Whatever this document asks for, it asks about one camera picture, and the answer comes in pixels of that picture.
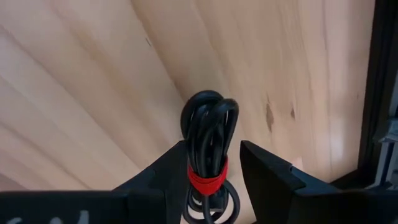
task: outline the wooden surface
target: wooden surface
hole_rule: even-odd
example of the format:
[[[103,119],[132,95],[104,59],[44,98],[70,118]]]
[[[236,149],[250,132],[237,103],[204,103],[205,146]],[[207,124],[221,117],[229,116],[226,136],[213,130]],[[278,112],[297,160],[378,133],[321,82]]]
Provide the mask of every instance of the wooden surface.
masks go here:
[[[0,0],[0,190],[112,189],[181,138],[194,93],[325,181],[355,169],[374,0]]]

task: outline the coiled cable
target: coiled cable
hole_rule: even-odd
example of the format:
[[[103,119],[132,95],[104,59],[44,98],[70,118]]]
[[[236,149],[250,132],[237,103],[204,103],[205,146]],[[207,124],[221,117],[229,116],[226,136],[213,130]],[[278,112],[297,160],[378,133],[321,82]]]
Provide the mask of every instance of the coiled cable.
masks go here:
[[[188,146],[188,163],[202,178],[220,175],[227,160],[227,151],[238,120],[239,108],[232,99],[224,99],[211,90],[201,91],[191,97],[181,114],[181,130]],[[224,223],[234,223],[238,217],[239,196],[232,184],[225,180],[213,195],[202,195],[189,184],[184,219],[191,224],[211,224],[219,219],[228,204],[228,194],[233,199],[233,212]],[[204,219],[193,218],[188,206],[201,212]]]

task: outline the light wood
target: light wood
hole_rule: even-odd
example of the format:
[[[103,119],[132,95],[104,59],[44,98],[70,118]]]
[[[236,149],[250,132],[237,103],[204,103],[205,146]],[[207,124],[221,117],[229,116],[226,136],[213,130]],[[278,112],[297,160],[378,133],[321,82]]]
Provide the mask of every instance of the light wood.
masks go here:
[[[325,181],[356,168],[374,0],[0,0],[0,190],[112,189],[217,90],[248,139]]]

